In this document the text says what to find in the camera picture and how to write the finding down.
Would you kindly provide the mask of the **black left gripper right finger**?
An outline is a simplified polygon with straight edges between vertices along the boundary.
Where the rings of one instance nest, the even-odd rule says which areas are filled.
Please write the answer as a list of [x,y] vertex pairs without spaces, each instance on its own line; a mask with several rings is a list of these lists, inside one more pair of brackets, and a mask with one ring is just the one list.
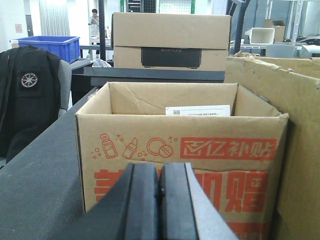
[[200,186],[190,163],[164,164],[159,182],[163,240],[236,240]]

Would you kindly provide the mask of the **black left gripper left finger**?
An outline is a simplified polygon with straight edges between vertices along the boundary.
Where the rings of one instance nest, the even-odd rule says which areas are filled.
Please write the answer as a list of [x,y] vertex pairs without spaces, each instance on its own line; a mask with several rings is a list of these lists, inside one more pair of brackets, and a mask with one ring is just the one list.
[[158,175],[130,163],[112,189],[67,232],[69,240],[158,239]]

